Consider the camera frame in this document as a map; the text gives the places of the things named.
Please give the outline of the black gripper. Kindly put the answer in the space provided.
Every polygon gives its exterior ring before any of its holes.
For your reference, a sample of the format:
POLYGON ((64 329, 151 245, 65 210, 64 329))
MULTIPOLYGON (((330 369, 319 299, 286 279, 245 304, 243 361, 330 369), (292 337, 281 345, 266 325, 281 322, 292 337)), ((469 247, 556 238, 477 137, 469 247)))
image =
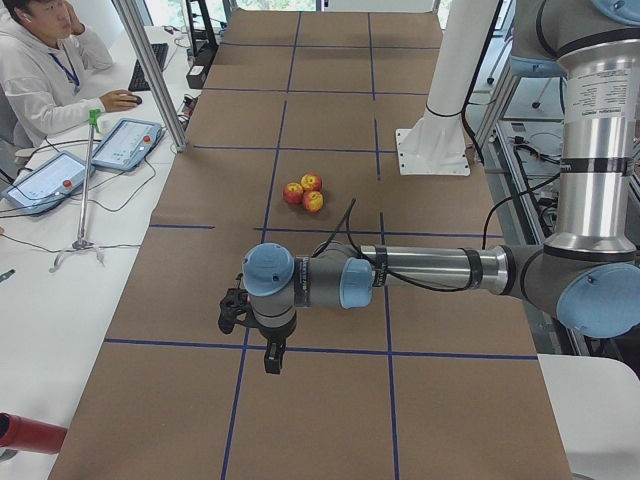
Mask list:
POLYGON ((264 369, 267 374, 279 375, 282 370, 287 338, 295 332, 295 323, 288 322, 278 327, 261 327, 260 334, 266 339, 264 369))

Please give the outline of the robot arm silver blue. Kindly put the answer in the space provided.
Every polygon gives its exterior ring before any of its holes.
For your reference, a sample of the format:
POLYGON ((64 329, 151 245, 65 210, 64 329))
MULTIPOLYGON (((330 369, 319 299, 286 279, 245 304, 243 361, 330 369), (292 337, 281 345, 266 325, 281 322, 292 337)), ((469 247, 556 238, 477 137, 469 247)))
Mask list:
POLYGON ((560 192, 553 234, 540 247, 482 250, 357 246, 327 241, 310 257, 265 243, 244 257, 239 305, 220 304, 221 329, 241 312, 266 338, 264 367, 282 368, 300 307, 359 308, 402 282, 453 293, 486 289, 525 300, 592 338, 639 322, 636 248, 625 235, 639 95, 635 1, 521 1, 514 57, 566 75, 560 192))

